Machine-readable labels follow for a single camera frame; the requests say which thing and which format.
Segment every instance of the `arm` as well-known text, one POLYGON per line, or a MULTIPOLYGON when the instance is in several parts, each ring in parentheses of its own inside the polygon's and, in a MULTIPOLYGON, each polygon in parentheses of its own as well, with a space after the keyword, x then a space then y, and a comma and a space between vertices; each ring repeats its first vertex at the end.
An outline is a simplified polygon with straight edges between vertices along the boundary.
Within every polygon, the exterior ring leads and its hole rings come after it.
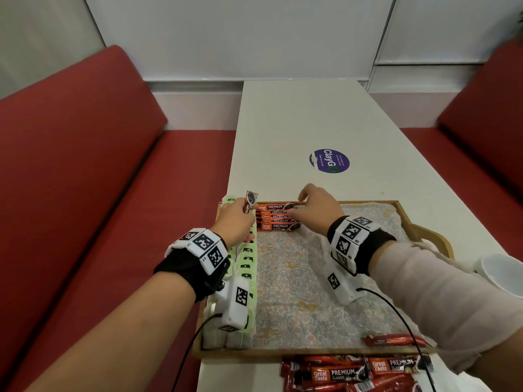
MULTIPOLYGON (((313 184, 298 197, 306 198, 307 205, 291 216, 327 236, 343 216, 341 207, 313 184)), ((356 263, 362 266, 358 256, 356 263)), ((468 371, 494 392, 520 389, 522 300, 410 243, 389 241, 363 265, 380 290, 438 343, 438 353, 449 368, 468 371)))
MULTIPOLYGON (((255 216, 244 199, 225 204, 211 228, 227 247, 255 216)), ((178 334, 196 295, 182 276, 158 272, 51 365, 27 392, 143 391, 178 334)))

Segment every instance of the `red seat cushion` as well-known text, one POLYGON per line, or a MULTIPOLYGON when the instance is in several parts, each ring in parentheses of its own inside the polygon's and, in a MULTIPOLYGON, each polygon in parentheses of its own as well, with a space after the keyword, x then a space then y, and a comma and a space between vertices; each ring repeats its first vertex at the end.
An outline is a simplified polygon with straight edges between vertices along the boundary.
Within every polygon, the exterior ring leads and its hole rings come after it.
POLYGON ((438 122, 523 192, 523 42, 498 48, 438 122))
POLYGON ((166 122, 117 46, 0 101, 0 378, 166 122))
POLYGON ((402 132, 511 255, 523 260, 523 206, 437 128, 402 132))
MULTIPOLYGON (((234 131, 165 131, 22 363, 9 392, 24 390, 149 277, 167 246, 193 227, 210 227, 226 194, 234 131)), ((197 306, 150 390, 170 390, 197 306)), ((195 390, 189 357, 179 390, 195 390)))

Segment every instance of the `gray wall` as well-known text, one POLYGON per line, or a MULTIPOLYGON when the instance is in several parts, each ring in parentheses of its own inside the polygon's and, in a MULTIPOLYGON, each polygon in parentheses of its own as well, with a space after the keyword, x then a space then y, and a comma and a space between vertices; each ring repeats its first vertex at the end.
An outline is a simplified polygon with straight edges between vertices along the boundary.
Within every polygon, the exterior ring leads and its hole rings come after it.
POLYGON ((84 0, 0 0, 0 99, 103 47, 84 0))

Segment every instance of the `forearm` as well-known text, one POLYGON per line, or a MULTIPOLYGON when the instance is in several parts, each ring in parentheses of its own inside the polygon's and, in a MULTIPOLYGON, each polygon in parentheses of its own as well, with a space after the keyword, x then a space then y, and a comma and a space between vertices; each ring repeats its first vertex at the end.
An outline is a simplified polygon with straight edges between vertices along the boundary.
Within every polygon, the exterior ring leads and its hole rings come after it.
POLYGON ((476 375, 484 381, 488 368, 509 378, 511 365, 523 365, 521 345, 512 341, 521 343, 520 299, 409 243, 387 243, 373 256, 369 271, 380 290, 438 343, 455 372, 469 369, 482 353, 472 370, 480 366, 482 374, 476 375))
POLYGON ((142 391, 194 304, 176 273, 160 272, 64 353, 34 391, 142 391))

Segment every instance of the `tabletop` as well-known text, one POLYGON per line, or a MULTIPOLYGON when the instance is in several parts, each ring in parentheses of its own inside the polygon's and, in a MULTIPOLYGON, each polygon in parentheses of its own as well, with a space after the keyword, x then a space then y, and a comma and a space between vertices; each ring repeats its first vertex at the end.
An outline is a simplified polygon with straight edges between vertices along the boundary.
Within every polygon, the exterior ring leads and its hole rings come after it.
MULTIPOLYGON (((292 201, 309 182, 339 201, 399 200, 469 269, 485 253, 505 252, 356 80, 245 82, 227 193, 292 201)), ((488 390, 437 357, 435 367, 438 391, 488 390)), ((278 368, 206 361, 198 391, 279 391, 278 368)))

